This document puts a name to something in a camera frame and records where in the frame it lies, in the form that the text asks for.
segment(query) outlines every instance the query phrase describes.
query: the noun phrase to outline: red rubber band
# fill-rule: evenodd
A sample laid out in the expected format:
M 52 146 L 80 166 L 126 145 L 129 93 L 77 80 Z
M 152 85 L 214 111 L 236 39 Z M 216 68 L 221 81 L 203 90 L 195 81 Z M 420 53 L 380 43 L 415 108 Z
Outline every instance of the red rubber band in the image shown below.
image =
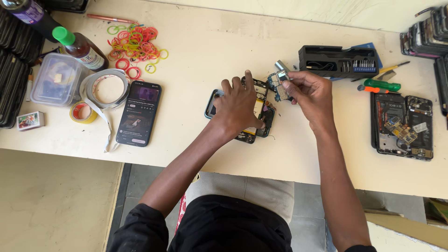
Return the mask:
M 126 65 L 125 65 L 124 68 L 118 67 L 118 63 L 120 63 L 122 61 L 126 62 Z M 117 60 L 117 62 L 115 63 L 115 68 L 117 68 L 117 69 L 121 69 L 121 70 L 125 70 L 126 71 L 126 69 L 128 69 L 128 67 L 129 67 L 129 60 L 127 60 L 125 58 L 121 58 L 121 59 Z
M 137 71 L 137 76 L 135 76 L 135 77 L 131 77 L 131 76 L 129 75 L 129 71 L 130 71 L 131 69 L 135 69 L 135 70 Z M 127 73 L 127 75 L 129 76 L 129 78 L 132 79 L 132 80 L 136 80 L 136 79 L 140 78 L 140 76 L 142 75 L 142 72 L 141 72 L 140 69 L 139 69 L 138 67 L 136 67 L 136 66 L 129 67 L 128 70 L 126 71 L 126 73 Z

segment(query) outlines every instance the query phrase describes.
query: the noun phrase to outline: plastic container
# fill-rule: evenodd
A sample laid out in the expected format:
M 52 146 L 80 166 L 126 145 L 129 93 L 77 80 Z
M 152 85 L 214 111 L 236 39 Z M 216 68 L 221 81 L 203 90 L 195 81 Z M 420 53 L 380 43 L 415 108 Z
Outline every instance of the plastic container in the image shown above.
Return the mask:
M 81 100 L 79 86 L 89 69 L 70 55 L 49 53 L 42 61 L 31 91 L 35 103 L 68 107 Z

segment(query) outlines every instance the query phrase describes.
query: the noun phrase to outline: white table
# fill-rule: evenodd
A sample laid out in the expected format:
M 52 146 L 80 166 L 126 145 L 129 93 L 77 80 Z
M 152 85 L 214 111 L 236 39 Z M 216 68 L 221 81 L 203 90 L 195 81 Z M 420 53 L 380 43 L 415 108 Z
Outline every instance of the white table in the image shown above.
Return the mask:
M 159 31 L 155 45 L 169 51 L 155 74 L 142 75 L 163 89 L 149 145 L 121 145 L 103 153 L 108 130 L 101 118 L 89 125 L 78 124 L 69 118 L 68 108 L 24 102 L 20 114 L 44 112 L 46 126 L 27 132 L 0 130 L 0 148 L 165 167 L 209 122 L 204 109 L 222 79 L 243 76 L 250 69 L 254 78 L 266 80 L 276 71 L 277 60 L 291 69 L 298 65 L 303 45 L 348 47 L 373 42 L 385 66 L 411 61 L 396 69 L 397 76 L 391 79 L 402 84 L 404 96 L 433 101 L 435 157 L 424 162 L 378 154 L 370 145 L 369 93 L 358 92 L 359 83 L 340 80 L 333 83 L 334 114 L 353 184 L 366 190 L 448 198 L 448 131 L 440 113 L 433 61 L 402 55 L 398 33 L 138 0 L 92 1 L 88 13 L 154 26 Z M 107 39 L 113 36 L 106 29 L 117 23 L 62 12 L 54 18 L 69 30 L 83 33 L 104 53 L 110 51 Z M 47 42 L 45 47 L 51 49 L 54 44 Z M 268 100 L 274 101 L 271 92 Z M 299 106 L 289 102 L 275 106 L 272 136 L 259 137 L 252 145 L 233 140 L 203 170 L 319 184 L 316 141 L 308 121 Z M 123 107 L 106 112 L 114 131 L 122 111 Z

